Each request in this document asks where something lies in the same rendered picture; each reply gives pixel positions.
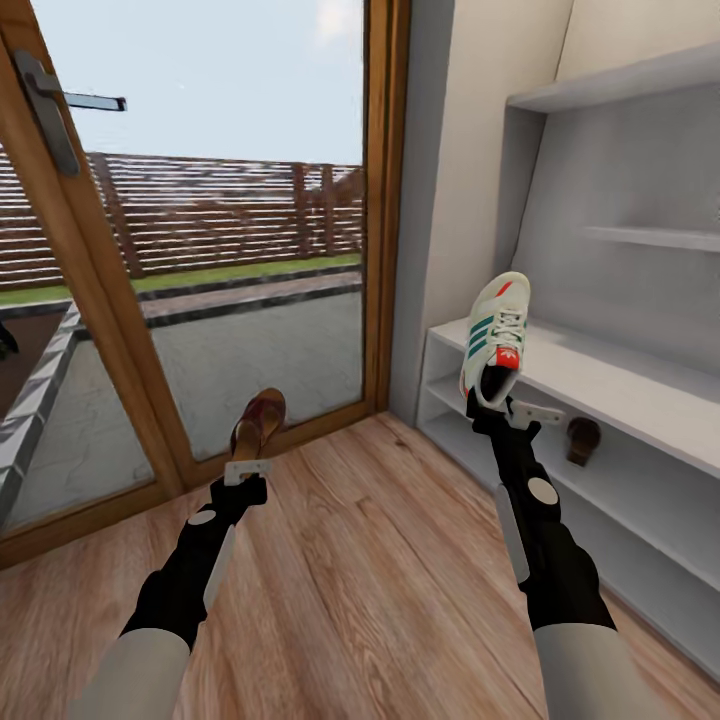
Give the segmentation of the gym shoe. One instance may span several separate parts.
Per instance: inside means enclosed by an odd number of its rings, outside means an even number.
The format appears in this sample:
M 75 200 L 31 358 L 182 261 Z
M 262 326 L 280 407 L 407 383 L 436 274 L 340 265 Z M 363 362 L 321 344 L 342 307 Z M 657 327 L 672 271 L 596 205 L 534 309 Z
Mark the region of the gym shoe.
M 469 317 L 459 389 L 466 401 L 473 389 L 479 407 L 497 411 L 523 371 L 530 282 L 510 271 L 480 293 Z

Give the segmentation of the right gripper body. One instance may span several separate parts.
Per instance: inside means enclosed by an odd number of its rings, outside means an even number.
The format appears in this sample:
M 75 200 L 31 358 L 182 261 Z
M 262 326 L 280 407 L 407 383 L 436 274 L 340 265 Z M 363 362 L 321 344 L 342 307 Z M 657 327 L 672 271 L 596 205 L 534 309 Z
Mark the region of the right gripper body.
M 541 424 L 538 421 L 531 421 L 528 429 L 515 429 L 509 425 L 504 416 L 504 411 L 479 407 L 478 416 L 473 419 L 473 431 L 490 436 L 494 454 L 502 452 L 502 448 L 509 446 L 522 446 L 533 450 L 531 441 L 541 430 Z

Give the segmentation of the sandal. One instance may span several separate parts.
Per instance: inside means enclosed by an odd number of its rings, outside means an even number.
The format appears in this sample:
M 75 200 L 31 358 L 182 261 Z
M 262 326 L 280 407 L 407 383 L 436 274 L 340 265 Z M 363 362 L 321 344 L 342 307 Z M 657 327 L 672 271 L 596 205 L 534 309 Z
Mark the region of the sandal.
M 233 461 L 262 458 L 264 447 L 285 420 L 285 398 L 277 388 L 265 389 L 250 401 L 231 435 Z
M 600 445 L 599 424 L 586 417 L 577 417 L 571 421 L 567 437 L 572 441 L 567 459 L 579 467 L 585 468 L 595 448 Z

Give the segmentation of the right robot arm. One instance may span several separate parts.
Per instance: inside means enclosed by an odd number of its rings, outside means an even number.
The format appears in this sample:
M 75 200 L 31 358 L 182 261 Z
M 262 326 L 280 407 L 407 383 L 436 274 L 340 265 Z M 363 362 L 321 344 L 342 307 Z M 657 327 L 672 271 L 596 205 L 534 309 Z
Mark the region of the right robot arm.
M 508 412 L 466 416 L 489 435 L 501 484 L 495 507 L 513 571 L 527 596 L 549 720 L 663 720 L 599 593 L 592 557 L 561 520 L 560 495 L 531 441 L 541 422 L 562 425 L 558 408 L 506 398 Z

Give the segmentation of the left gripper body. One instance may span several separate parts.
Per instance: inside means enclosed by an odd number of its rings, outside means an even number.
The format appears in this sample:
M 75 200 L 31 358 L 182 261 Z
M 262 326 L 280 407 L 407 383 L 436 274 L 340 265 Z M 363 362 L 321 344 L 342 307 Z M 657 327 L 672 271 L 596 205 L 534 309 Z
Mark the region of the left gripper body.
M 218 498 L 226 498 L 232 496 L 240 508 L 242 508 L 242 516 L 248 506 L 263 505 L 266 503 L 267 487 L 266 479 L 259 478 L 257 475 L 247 476 L 244 483 L 237 486 L 224 486 L 224 481 L 219 480 L 211 483 L 212 503 Z

